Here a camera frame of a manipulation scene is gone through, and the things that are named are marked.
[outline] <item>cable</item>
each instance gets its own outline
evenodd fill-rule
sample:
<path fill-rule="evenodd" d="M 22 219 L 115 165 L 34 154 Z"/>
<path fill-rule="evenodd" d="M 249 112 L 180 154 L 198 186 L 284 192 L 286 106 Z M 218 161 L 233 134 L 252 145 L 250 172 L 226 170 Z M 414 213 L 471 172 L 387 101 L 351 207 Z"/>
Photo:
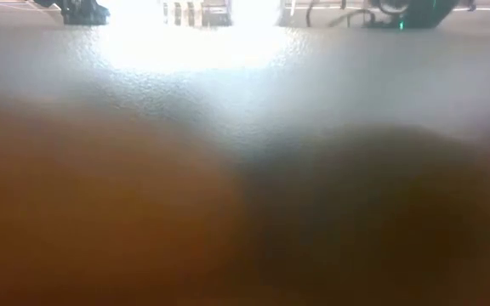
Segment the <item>cable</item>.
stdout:
<path fill-rule="evenodd" d="M 305 23 L 307 24 L 307 27 L 311 27 L 311 11 L 313 10 L 313 8 L 318 3 L 319 3 L 319 0 L 311 0 L 310 1 L 310 6 L 307 8 L 307 13 L 305 14 Z M 347 5 L 347 1 L 343 0 L 343 2 L 341 3 L 341 9 L 345 9 L 346 5 Z M 369 20 L 368 24 L 369 25 L 375 24 L 375 14 L 367 8 L 365 8 L 365 9 L 361 8 L 361 9 L 358 9 L 356 11 L 344 14 L 343 16 L 340 16 L 340 17 L 336 18 L 335 20 L 330 21 L 330 23 L 328 23 L 328 27 L 337 26 L 340 23 L 342 23 L 344 20 L 350 19 L 351 17 L 358 15 L 358 14 L 368 14 L 370 16 L 370 20 Z"/>

